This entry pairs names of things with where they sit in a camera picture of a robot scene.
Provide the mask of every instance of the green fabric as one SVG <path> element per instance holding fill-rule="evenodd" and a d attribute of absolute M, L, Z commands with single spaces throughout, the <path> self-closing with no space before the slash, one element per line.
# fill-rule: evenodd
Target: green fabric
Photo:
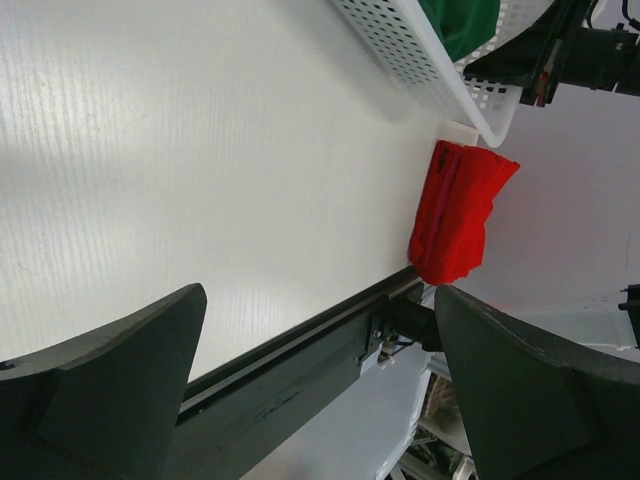
<path fill-rule="evenodd" d="M 496 33 L 500 0 L 418 0 L 451 60 L 458 61 Z"/>

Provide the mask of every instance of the wood grain surface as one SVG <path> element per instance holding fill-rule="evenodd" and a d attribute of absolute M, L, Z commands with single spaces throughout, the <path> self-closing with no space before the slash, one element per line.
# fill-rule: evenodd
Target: wood grain surface
<path fill-rule="evenodd" d="M 0 360 L 192 282 L 191 378 L 406 265 L 437 117 L 322 0 L 0 4 Z"/>

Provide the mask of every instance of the wall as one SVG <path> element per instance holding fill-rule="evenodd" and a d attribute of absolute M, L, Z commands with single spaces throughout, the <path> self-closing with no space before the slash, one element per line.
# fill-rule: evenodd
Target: wall
<path fill-rule="evenodd" d="M 619 6 L 596 25 L 615 26 Z M 460 286 L 530 305 L 640 283 L 638 119 L 640 98 L 568 86 L 544 109 L 519 107 L 498 151 L 522 169 L 496 200 L 484 265 Z"/>

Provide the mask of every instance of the red fabric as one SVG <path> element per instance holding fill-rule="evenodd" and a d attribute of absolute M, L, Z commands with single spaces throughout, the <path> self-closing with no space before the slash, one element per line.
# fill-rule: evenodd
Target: red fabric
<path fill-rule="evenodd" d="M 484 148 L 437 143 L 409 244 L 426 282 L 452 283 L 482 264 L 493 199 L 518 168 Z"/>

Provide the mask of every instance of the red cloth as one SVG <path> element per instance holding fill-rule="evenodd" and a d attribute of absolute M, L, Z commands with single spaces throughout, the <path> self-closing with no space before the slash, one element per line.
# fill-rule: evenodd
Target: red cloth
<path fill-rule="evenodd" d="M 409 259 L 432 285 L 482 264 L 493 199 L 520 168 L 479 147 L 436 144 L 409 244 Z"/>

